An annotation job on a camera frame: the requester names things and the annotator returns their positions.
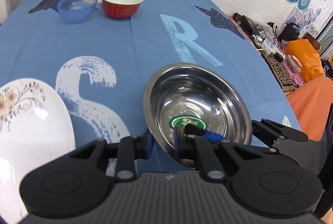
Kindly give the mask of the stainless steel bowl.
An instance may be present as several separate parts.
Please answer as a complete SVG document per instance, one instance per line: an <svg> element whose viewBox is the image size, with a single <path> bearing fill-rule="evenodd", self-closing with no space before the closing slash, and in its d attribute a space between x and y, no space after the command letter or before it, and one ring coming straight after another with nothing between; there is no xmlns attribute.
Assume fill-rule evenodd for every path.
<svg viewBox="0 0 333 224"><path fill-rule="evenodd" d="M236 143L252 142L251 118L240 94L200 65L174 63L155 71L144 88L143 112L157 143L154 160L163 171L186 171L193 166L192 161L173 157L176 126L184 129L193 124Z"/></svg>

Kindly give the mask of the orange bag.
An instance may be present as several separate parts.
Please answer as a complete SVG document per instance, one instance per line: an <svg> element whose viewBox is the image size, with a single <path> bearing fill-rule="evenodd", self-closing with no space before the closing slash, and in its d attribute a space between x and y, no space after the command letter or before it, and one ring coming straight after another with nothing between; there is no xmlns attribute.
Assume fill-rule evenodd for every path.
<svg viewBox="0 0 333 224"><path fill-rule="evenodd" d="M301 63L301 76L305 82L324 76L318 51L307 39L289 41L285 52L295 56Z"/></svg>

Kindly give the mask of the blue printed tablecloth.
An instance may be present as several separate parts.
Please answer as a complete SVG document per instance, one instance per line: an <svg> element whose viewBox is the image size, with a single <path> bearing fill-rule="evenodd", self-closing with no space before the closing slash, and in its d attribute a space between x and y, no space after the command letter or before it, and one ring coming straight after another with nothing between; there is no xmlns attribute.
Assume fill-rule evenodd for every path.
<svg viewBox="0 0 333 224"><path fill-rule="evenodd" d="M80 24L51 0L24 0L1 24L1 84L30 77L66 104L77 146L146 130L143 91L159 68L196 63L225 78L253 120L288 120L290 104L252 44L211 0L144 0L128 19L101 7Z"/></svg>

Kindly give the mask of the white floral plate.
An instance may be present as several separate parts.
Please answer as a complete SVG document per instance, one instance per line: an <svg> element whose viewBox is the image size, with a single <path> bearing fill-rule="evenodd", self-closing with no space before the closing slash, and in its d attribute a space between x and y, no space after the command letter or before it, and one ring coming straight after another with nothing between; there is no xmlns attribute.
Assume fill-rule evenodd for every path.
<svg viewBox="0 0 333 224"><path fill-rule="evenodd" d="M76 147L69 112L43 81L20 78L1 87L1 217L18 223L27 211L19 193L30 171Z"/></svg>

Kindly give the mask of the red ceramic bowl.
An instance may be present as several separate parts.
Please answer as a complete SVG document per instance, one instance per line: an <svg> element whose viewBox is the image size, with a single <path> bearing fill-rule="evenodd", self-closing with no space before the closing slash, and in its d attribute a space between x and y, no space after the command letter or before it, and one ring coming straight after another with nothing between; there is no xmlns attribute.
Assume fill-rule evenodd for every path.
<svg viewBox="0 0 333 224"><path fill-rule="evenodd" d="M133 16L144 0L102 0L105 14L114 19L126 19Z"/></svg>

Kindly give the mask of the translucent blue plastic bowl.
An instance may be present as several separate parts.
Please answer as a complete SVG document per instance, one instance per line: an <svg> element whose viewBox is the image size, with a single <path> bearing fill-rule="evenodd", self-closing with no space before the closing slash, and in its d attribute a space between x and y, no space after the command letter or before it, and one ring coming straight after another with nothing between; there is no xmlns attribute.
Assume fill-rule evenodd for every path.
<svg viewBox="0 0 333 224"><path fill-rule="evenodd" d="M89 20L98 0L60 0L57 4L61 20L66 24L79 24Z"/></svg>

